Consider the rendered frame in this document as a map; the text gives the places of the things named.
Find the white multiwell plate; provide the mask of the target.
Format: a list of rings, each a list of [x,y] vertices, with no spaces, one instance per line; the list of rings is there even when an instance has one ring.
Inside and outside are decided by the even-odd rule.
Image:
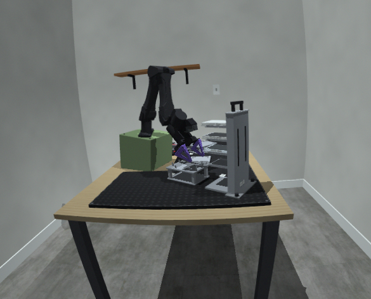
[[[227,153],[227,146],[226,145],[218,145],[218,144],[212,144],[206,148],[203,148],[202,152],[219,152],[219,153]]]

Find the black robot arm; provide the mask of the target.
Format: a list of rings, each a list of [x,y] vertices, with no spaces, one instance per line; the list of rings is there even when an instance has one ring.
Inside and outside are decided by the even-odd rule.
[[[164,71],[164,73],[163,73]],[[174,109],[171,96],[171,75],[175,74],[173,68],[149,66],[149,85],[146,100],[141,107],[139,120],[141,132],[138,137],[151,137],[153,133],[152,121],[156,117],[155,104],[159,92],[159,121],[166,130],[180,142],[180,140],[192,137],[190,132],[198,130],[197,123],[193,118],[188,118],[181,108]],[[158,86],[159,85],[159,86]],[[148,120],[149,119],[149,120]]]

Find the black perforated breadboard table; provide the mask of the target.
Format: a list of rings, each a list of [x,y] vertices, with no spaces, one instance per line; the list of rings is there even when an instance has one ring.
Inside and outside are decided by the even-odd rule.
[[[188,210],[271,205],[250,165],[249,179],[255,178],[257,182],[240,199],[205,189],[221,174],[228,177],[228,169],[209,166],[209,177],[191,185],[167,179],[168,170],[122,172],[89,204],[89,208]]]

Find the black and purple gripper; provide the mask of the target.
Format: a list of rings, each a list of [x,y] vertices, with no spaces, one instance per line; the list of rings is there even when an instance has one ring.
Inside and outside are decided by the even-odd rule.
[[[174,134],[173,134],[174,135]],[[191,143],[193,143],[192,145],[192,148],[191,150],[193,150],[194,152],[196,152],[197,154],[199,154],[200,156],[204,156],[204,152],[202,152],[203,148],[202,148],[202,141],[200,138],[196,138],[195,136],[192,136],[192,137],[188,137],[188,138],[185,138],[185,139],[182,139],[180,140],[180,142],[178,142],[178,140],[172,135],[172,138],[177,142],[177,145],[176,147],[174,148],[175,149],[175,156],[178,156],[188,162],[192,162],[192,158],[187,150],[187,146],[191,145]],[[200,150],[201,152],[199,152],[196,147],[199,145],[200,147]],[[182,152],[185,152],[187,157],[186,158],[185,156],[181,155]]]

